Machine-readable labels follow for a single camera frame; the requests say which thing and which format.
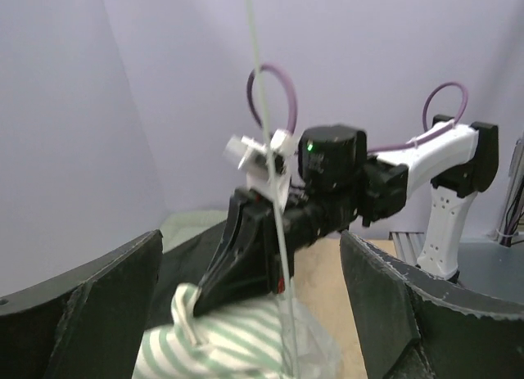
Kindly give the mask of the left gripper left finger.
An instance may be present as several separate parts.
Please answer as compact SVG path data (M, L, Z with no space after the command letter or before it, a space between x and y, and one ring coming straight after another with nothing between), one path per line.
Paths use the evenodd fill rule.
M146 232L1 298L3 378L130 378L162 258Z

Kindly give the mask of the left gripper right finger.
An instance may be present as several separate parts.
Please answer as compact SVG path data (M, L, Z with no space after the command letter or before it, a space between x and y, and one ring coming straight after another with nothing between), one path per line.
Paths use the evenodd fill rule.
M523 306L433 277L341 234L342 272L370 378L521 378Z

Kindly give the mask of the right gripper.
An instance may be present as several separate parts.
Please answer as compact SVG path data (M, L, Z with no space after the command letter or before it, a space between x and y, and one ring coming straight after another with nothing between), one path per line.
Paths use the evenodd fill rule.
M282 212L287 254L323 237L323 196L293 194ZM284 290L273 204L253 190L238 188L208 268L198 283L193 315Z

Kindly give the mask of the green striped pet tent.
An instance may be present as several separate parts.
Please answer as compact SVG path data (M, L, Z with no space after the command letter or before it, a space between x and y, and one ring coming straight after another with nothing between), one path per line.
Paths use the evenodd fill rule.
M133 370L134 378L293 378L290 314L283 296L192 311L224 221L167 253ZM301 378L336 378L341 352L312 313L293 300Z

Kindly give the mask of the white tent pole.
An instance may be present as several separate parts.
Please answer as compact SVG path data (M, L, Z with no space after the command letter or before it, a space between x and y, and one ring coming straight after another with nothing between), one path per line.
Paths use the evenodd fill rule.
M251 36L251 43L253 49L253 57L255 63L255 77L254 81L257 83L258 99L261 108L261 125L263 130L264 144L267 147L266 163L269 169L269 190L271 192L271 201L273 202L273 212L276 225L276 232L278 237L278 247L281 256L282 263L282 275L284 281L284 295L287 302L287 309L290 314L290 334L291 334L291 362L292 371L294 378L300 378L300 365L298 361L298 346L296 339L296 324L294 319L294 306L293 306L293 293L291 287L291 278L289 273L289 264L287 258L287 246L285 242L283 221L282 221L282 208L278 197L278 181L276 177L275 161L273 158L273 150L270 145L269 135L269 110L267 107L267 101L265 96L264 81L261 74L261 61L260 61L260 50L257 39L256 27L255 27L255 12L252 0L245 0L246 2L246 15Z

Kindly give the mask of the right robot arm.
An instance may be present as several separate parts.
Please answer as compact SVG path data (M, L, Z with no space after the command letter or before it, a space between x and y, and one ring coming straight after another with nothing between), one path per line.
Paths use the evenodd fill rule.
M472 201L499 167L499 129L438 115L429 131L395 151L370 151L367 135L344 124L278 130L269 144L232 137L226 154L246 175L231 195L221 241L199 282L195 316L282 292L294 254L347 229L399 213L431 185L431 215L417 266L450 280Z

